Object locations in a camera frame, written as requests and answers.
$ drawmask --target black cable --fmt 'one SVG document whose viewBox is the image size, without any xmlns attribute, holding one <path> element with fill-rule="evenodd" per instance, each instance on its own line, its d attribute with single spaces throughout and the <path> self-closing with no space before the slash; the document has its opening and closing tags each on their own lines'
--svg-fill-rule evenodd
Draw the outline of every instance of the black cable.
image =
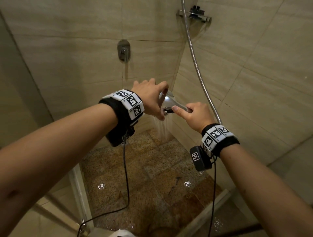
<svg viewBox="0 0 313 237">
<path fill-rule="evenodd" d="M 214 188 L 213 188 L 213 202 L 212 202 L 212 214 L 211 214 L 211 221 L 210 221 L 210 228 L 209 228 L 209 234 L 208 237 L 211 235 L 211 230 L 212 230 L 212 224 L 213 224 L 213 215 L 214 215 L 214 204 L 215 204 L 215 191 L 216 191 L 216 160 L 217 157 L 213 156 L 214 160 Z"/>
<path fill-rule="evenodd" d="M 89 221 L 92 221 L 92 220 L 97 219 L 97 218 L 99 218 L 99 217 L 101 217 L 101 216 L 104 216 L 104 215 L 108 215 L 108 214 L 112 214 L 112 213 L 115 213 L 115 212 L 124 210 L 124 209 L 126 209 L 126 208 L 129 206 L 129 186 L 128 186 L 128 177 L 127 177 L 126 160 L 125 160 L 125 145 L 126 145 L 126 139 L 123 140 L 123 141 L 124 141 L 124 144 L 123 144 L 123 161 L 124 161 L 124 170 L 125 170 L 125 177 L 126 177 L 128 204 L 127 204 L 125 207 L 120 208 L 120 209 L 118 209 L 118 210 L 106 212 L 106 213 L 100 214 L 100 215 L 98 215 L 98 216 L 96 216 L 96 217 L 93 217 L 93 218 L 91 218 L 91 219 L 89 219 L 89 220 L 87 220 L 87 221 L 84 221 L 84 222 L 83 222 L 82 224 L 80 224 L 80 226 L 79 226 L 78 233 L 77 233 L 77 237 L 79 237 L 79 235 L 80 235 L 80 230 L 81 230 L 82 226 L 85 225 L 86 223 L 88 223 Z"/>
</svg>

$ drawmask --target wet floor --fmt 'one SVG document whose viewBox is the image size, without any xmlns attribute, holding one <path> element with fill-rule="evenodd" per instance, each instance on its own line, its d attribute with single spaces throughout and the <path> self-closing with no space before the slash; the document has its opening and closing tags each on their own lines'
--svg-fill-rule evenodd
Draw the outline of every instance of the wet floor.
<svg viewBox="0 0 313 237">
<path fill-rule="evenodd" d="M 127 141 L 130 205 L 96 219 L 95 226 L 175 236 L 212 202 L 213 179 L 195 170 L 189 152 L 172 136 L 160 139 L 151 129 Z M 127 204 L 122 146 L 90 152 L 80 166 L 93 216 Z M 221 192 L 217 186 L 216 195 Z"/>
</svg>

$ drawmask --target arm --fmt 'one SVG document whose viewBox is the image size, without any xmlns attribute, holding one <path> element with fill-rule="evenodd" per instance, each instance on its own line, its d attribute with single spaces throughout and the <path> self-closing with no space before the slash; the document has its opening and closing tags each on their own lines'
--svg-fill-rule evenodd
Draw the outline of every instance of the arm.
<svg viewBox="0 0 313 237">
<path fill-rule="evenodd" d="M 193 113 L 173 110 L 199 133 L 214 123 L 208 105 L 187 104 Z M 269 236 L 313 236 L 313 210 L 268 167 L 234 144 L 220 153 L 240 194 Z"/>
<path fill-rule="evenodd" d="M 163 120 L 158 96 L 168 84 L 134 83 L 145 113 Z M 69 172 L 118 123 L 113 109 L 97 104 L 0 150 L 0 235 L 7 236 L 28 209 Z"/>
</svg>

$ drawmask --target shower hose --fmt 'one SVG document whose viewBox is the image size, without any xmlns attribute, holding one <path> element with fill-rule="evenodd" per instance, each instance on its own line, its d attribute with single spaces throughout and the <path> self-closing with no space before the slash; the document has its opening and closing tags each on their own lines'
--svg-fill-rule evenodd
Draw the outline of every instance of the shower hose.
<svg viewBox="0 0 313 237">
<path fill-rule="evenodd" d="M 181 2 L 182 2 L 183 18 L 184 18 L 184 22 L 185 22 L 185 29 L 186 29 L 186 33 L 187 33 L 187 39 L 188 39 L 188 44 L 189 44 L 189 48 L 190 48 L 190 53 L 191 53 L 191 56 L 192 56 L 193 64 L 195 66 L 195 69 L 196 69 L 196 72 L 197 72 L 200 84 L 202 86 L 202 89 L 203 89 L 203 91 L 205 93 L 205 96 L 207 97 L 207 100 L 210 103 L 210 106 L 211 106 L 211 108 L 212 108 L 212 110 L 214 112 L 216 120 L 217 120 L 217 122 L 219 124 L 222 124 L 222 120 L 221 120 L 221 118 L 218 115 L 218 112 L 217 112 L 217 110 L 216 110 L 216 108 L 215 108 L 215 106 L 214 106 L 214 104 L 212 102 L 212 99 L 210 98 L 209 92 L 208 92 L 207 88 L 205 87 L 204 81 L 202 79 L 202 76 L 201 76 L 201 73 L 200 73 L 200 69 L 198 67 L 198 63 L 197 63 L 197 60 L 196 60 L 196 56 L 195 56 L 195 53 L 193 51 L 192 42 L 191 42 L 191 37 L 190 37 L 190 32 L 189 32 L 188 22 L 187 22 L 187 16 L 186 16 L 185 0 L 181 0 Z"/>
</svg>

